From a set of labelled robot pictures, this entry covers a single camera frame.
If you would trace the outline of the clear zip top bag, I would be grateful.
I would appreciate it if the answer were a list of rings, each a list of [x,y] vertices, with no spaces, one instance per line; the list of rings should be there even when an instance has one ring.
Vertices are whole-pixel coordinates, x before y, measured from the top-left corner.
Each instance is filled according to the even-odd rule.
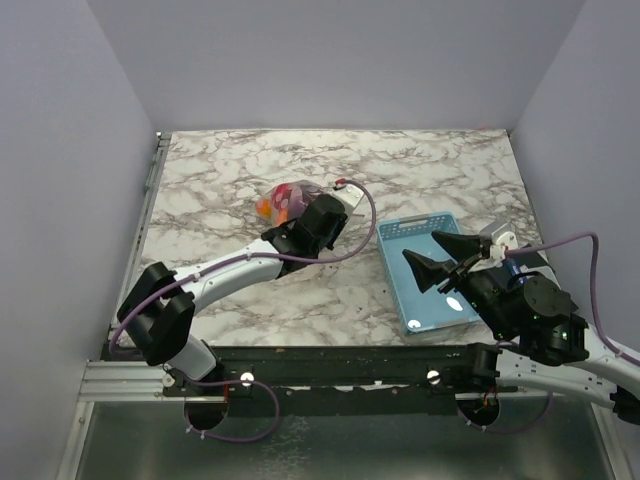
[[[315,182],[299,180],[280,183],[259,199],[267,198],[272,202],[279,203],[281,207],[287,207],[288,220],[286,222],[288,222],[301,216],[306,207],[325,192],[326,190]]]

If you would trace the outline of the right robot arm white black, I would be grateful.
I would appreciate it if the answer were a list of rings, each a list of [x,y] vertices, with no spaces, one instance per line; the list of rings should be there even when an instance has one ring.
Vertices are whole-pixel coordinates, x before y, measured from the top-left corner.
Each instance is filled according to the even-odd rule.
[[[418,290],[458,292],[497,343],[492,362],[478,356],[460,365],[467,389],[481,391],[493,382],[578,394],[638,424],[639,356],[606,336],[597,298],[590,298],[595,319],[587,322],[570,293],[540,271],[516,269],[497,279],[500,267],[545,251],[546,245],[520,247],[504,226],[476,235],[434,231],[431,236],[448,259],[402,252]]]

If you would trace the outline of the small orange fruit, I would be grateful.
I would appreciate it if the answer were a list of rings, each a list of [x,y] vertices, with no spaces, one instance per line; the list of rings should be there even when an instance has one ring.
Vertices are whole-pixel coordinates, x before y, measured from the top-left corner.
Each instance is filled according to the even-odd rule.
[[[288,208],[267,198],[259,199],[255,204],[257,215],[272,226],[279,226],[288,220]]]

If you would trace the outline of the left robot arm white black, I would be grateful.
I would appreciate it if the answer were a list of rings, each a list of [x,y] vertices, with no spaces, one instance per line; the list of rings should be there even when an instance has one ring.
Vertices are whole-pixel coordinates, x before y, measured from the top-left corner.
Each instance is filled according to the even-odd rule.
[[[213,351],[190,334],[194,316],[248,286],[316,263],[360,200],[351,191],[321,194],[301,216],[231,255],[175,270],[162,262],[147,267],[117,311],[118,331],[129,335],[148,365],[166,364],[185,374],[195,392],[214,392],[221,371]]]

